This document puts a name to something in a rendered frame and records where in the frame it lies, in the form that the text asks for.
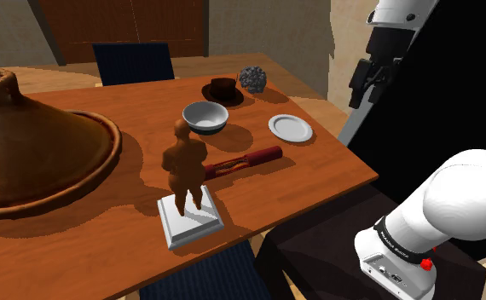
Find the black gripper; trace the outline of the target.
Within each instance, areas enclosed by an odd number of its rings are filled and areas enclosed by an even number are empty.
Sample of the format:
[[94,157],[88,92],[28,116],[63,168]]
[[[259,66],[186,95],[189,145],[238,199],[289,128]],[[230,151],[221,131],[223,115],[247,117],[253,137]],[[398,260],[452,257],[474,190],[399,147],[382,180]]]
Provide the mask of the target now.
[[374,27],[366,47],[370,60],[360,59],[358,61],[349,83],[349,87],[352,89],[349,107],[357,109],[361,105],[373,62],[382,67],[373,77],[373,89],[368,101],[372,104],[379,101],[380,96],[395,79],[414,34],[415,31],[409,29]]

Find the white plate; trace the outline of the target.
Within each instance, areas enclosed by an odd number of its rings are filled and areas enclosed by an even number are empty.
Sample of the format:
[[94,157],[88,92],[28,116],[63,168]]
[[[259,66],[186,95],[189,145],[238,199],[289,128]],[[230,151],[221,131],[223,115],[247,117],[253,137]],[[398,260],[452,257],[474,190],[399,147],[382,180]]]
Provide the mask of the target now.
[[278,114],[269,120],[269,130],[278,138],[289,142],[306,142],[313,130],[303,119],[290,115]]

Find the grey bumpy ball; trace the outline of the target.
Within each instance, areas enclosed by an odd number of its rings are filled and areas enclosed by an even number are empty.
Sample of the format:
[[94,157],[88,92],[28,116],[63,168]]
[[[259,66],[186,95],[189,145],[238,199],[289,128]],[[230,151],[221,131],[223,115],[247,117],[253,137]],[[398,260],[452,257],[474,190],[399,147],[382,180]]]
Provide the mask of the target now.
[[240,85],[250,94],[263,93],[267,75],[260,66],[247,66],[240,71]]

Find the dark red rolling pin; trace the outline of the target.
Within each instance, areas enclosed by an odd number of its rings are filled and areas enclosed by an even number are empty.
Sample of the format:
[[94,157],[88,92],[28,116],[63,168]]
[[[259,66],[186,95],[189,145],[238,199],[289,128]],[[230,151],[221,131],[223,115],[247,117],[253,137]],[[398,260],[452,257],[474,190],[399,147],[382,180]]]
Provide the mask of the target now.
[[248,153],[241,157],[230,159],[221,163],[209,164],[205,166],[205,180],[209,181],[214,178],[226,176],[236,172],[237,170],[264,164],[282,157],[283,151],[281,147],[274,146]]

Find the dark brown cup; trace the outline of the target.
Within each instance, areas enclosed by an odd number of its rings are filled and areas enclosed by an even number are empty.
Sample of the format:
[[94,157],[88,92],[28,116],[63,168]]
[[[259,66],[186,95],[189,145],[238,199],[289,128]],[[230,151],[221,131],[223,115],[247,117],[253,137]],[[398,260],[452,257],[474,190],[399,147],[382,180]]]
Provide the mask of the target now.
[[208,95],[216,100],[229,101],[236,97],[236,81],[233,78],[213,78]]

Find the dark robot stand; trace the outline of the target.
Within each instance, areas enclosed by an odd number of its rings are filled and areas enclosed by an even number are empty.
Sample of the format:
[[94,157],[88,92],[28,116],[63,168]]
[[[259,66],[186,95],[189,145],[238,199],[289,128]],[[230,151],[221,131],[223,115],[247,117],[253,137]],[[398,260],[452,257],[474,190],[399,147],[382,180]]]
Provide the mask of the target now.
[[295,300],[292,280],[306,300],[397,300],[360,269],[356,234],[396,203],[367,185],[269,231],[254,267],[272,300]]

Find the white bowl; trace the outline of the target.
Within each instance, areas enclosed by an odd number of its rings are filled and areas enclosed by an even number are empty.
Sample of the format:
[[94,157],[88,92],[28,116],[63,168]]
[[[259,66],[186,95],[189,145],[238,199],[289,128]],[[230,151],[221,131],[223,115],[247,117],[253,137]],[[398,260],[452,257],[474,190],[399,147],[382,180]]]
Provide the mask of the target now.
[[208,136],[224,128],[229,112],[216,102],[198,101],[187,105],[182,110],[182,117],[194,133]]

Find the brown figure on white base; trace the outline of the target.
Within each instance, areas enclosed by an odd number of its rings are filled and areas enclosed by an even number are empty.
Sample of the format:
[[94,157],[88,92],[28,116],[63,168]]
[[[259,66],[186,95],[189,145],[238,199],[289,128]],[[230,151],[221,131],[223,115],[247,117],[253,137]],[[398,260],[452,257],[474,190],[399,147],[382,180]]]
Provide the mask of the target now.
[[175,123],[176,142],[163,152],[162,168],[169,172],[171,195],[157,201],[169,250],[224,228],[211,194],[204,184],[205,143],[189,137],[188,123]]

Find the dark blue chair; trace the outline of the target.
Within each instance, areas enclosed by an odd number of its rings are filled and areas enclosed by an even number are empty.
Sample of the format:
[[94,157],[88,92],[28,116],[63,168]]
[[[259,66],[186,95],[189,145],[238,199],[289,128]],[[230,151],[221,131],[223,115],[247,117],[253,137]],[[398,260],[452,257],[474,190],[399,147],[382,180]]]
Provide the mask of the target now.
[[168,43],[93,43],[103,86],[174,79]]
[[139,290],[140,300],[272,300],[244,241]]

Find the brown wooden cabinet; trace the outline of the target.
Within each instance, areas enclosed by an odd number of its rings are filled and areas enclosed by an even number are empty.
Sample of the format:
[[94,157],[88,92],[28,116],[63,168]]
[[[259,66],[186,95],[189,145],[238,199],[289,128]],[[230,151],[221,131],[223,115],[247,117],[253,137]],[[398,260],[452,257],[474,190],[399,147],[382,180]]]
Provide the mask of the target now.
[[209,0],[28,0],[60,66],[94,62],[93,43],[167,42],[208,55]]

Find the brown wooden table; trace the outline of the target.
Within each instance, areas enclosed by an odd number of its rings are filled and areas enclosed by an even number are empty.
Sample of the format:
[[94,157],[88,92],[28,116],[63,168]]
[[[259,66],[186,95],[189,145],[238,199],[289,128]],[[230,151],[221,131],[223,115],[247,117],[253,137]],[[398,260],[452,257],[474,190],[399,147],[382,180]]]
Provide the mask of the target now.
[[280,159],[208,181],[222,230],[170,250],[157,202],[168,195],[163,151],[207,78],[36,93],[62,109],[101,113],[121,129],[112,174],[49,213],[0,220],[0,300],[121,297],[365,185],[376,173],[318,122],[311,139],[283,143]]

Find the brown clay tagine pot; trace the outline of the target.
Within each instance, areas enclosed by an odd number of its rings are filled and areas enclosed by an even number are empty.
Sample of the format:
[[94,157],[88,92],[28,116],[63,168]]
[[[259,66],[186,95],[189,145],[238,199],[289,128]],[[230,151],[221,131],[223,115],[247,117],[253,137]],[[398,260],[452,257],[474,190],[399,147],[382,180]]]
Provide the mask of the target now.
[[24,96],[15,74],[0,68],[0,219],[81,199],[111,174],[121,149],[112,120]]

